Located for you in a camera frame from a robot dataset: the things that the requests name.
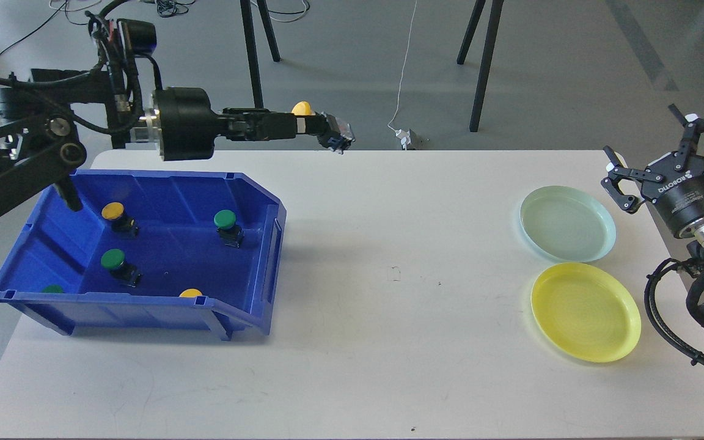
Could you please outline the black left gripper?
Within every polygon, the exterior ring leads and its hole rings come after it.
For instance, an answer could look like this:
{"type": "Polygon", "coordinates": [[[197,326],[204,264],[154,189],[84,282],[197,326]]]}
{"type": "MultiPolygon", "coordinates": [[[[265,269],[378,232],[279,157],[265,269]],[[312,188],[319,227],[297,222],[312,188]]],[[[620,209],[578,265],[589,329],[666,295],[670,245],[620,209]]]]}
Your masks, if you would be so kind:
{"type": "Polygon", "coordinates": [[[324,136],[331,129],[328,112],[296,115],[265,108],[223,108],[223,114],[243,120],[224,132],[226,123],[213,112],[201,87],[165,87],[151,92],[151,107],[142,116],[142,142],[157,146],[163,161],[203,161],[212,158],[215,139],[232,141],[294,139],[300,134],[324,136]]]}

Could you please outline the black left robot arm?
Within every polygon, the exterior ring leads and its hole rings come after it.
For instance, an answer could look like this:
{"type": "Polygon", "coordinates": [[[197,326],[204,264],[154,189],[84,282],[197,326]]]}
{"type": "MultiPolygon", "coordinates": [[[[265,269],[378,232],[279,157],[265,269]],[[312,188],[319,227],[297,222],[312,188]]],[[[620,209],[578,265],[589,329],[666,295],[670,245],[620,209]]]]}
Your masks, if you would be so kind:
{"type": "Polygon", "coordinates": [[[110,136],[116,149],[129,142],[153,143],[163,161],[207,160],[218,137],[273,141],[306,134],[336,153],[354,142],[350,126],[327,112],[263,107],[249,1],[241,7],[254,108],[213,111],[199,87],[162,86],[157,64],[151,104],[145,105],[137,61],[153,59],[155,27],[108,19],[119,5],[112,1],[99,12],[86,11],[98,56],[92,68],[34,69],[28,81],[0,78],[0,217],[49,186],[69,209],[82,209],[71,179],[87,159],[78,126],[110,136]]]}

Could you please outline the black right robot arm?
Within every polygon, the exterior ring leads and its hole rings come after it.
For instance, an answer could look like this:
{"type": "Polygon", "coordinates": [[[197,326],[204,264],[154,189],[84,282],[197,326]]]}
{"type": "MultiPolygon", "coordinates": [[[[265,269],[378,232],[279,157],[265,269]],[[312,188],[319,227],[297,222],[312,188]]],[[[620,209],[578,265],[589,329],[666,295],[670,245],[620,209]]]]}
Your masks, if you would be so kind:
{"type": "Polygon", "coordinates": [[[704,117],[682,114],[673,104],[669,110],[683,128],[676,150],[639,170],[624,166],[614,150],[605,147],[609,166],[601,186],[627,213],[651,204],[673,237],[688,240],[688,270],[698,287],[690,289],[686,306],[704,328],[704,117]]]}

